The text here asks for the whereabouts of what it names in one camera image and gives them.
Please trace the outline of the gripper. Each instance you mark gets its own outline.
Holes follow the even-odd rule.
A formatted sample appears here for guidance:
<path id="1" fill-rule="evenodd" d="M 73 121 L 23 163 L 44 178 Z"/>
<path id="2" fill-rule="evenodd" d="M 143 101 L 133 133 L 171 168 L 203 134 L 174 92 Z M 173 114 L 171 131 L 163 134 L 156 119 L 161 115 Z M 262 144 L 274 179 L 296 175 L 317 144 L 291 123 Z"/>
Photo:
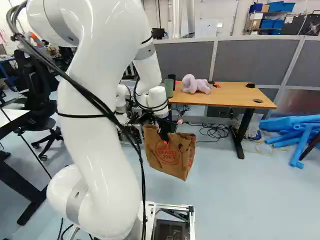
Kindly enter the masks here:
<path id="1" fill-rule="evenodd" d="M 158 118 L 156 122 L 158 124 L 158 133 L 160 138 L 165 144 L 168 144 L 170 141 L 168 133 L 171 133 L 174 128 L 173 122 L 167 118 Z"/>

